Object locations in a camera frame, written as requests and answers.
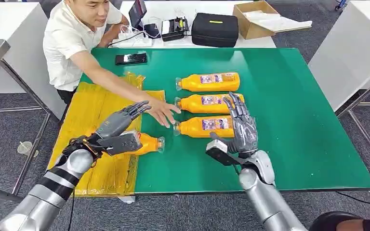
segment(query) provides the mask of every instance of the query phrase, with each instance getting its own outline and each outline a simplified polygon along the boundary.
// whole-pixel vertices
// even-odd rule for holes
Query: silver robotic arm
[[[269,156],[257,149],[254,118],[240,98],[229,93],[235,107],[224,98],[233,118],[235,137],[225,140],[211,133],[206,153],[225,166],[241,165],[239,182],[261,222],[268,231],[306,231],[275,187],[275,174]]]
[[[135,118],[151,108],[146,104],[147,101],[135,103],[115,112],[91,136],[71,139],[55,166],[0,221],[0,231],[48,230],[83,174],[103,152],[114,155],[141,148],[134,133],[123,132]]]

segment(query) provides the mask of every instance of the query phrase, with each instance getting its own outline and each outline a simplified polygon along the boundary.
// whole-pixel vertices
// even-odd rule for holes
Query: cardboard box
[[[239,33],[244,37],[244,39],[255,39],[266,36],[273,36],[277,32],[297,30],[303,28],[311,27],[311,21],[306,22],[303,26],[297,26],[295,28],[289,29],[268,29],[263,26],[260,26],[256,23],[251,22],[243,13],[252,12],[252,11],[262,11],[263,13],[276,13],[278,12],[266,1],[255,1],[242,4],[236,4],[233,8],[233,15],[238,18]],[[284,17],[281,17],[284,20],[296,22]]]

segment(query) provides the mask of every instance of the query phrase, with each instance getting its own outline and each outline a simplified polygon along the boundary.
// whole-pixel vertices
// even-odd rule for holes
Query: man's arm
[[[101,38],[100,43],[98,44],[98,47],[106,47],[113,39],[116,39],[121,31],[121,26],[128,26],[130,23],[128,22],[128,19],[122,15],[121,22],[119,24],[112,24],[110,29],[103,35]]]
[[[145,91],[137,89],[110,71],[102,68],[88,51],[79,51],[73,54],[70,59],[93,81],[93,83],[102,86],[110,92],[134,102],[148,100],[148,105],[152,108],[147,112],[161,125],[167,128],[170,127],[167,118],[172,124],[175,122],[171,110],[181,113],[181,110],[174,105],[153,98]]]

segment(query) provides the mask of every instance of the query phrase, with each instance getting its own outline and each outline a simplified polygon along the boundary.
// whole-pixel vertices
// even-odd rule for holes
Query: floor
[[[55,0],[42,0],[41,3],[48,13],[55,5]],[[278,47],[299,48],[307,62],[339,16],[334,11],[334,0],[269,0],[269,3],[285,17],[298,21],[313,20],[311,29],[284,32],[273,37]],[[0,107],[32,103],[24,94],[0,95]],[[354,111],[370,132],[370,108],[357,108]],[[8,192],[12,189],[26,158],[16,153],[19,141],[32,141],[42,120],[41,112],[0,114],[0,189]],[[370,171],[368,143],[348,115],[341,119],[341,123]],[[50,121],[39,148],[40,153],[32,162],[21,188],[21,195],[30,190],[46,169],[58,130],[58,125]],[[347,193],[370,201],[367,192]],[[370,218],[370,205],[334,192],[294,192],[284,193],[283,196],[306,227],[321,213],[333,210]],[[15,203],[0,200],[0,219],[15,206]],[[65,230],[69,214],[70,201],[50,230]],[[71,230],[247,231],[264,228],[244,194],[215,194],[138,196],[132,205],[121,203],[117,198],[77,198]]]

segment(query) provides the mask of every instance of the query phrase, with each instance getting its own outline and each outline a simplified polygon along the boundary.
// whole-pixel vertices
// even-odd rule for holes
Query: green table
[[[146,52],[148,63],[116,66],[115,55]],[[175,78],[236,71],[238,93],[256,117],[259,148],[269,153],[279,190],[370,189],[370,174],[297,49],[93,49],[100,65],[117,75],[146,76],[143,89],[165,90],[168,103],[192,92],[175,90]],[[83,75],[82,81],[90,80]],[[194,116],[183,111],[179,121]],[[210,139],[174,137],[144,115],[142,132],[164,136],[163,154],[139,158],[136,193],[240,191],[233,167],[205,154]]]

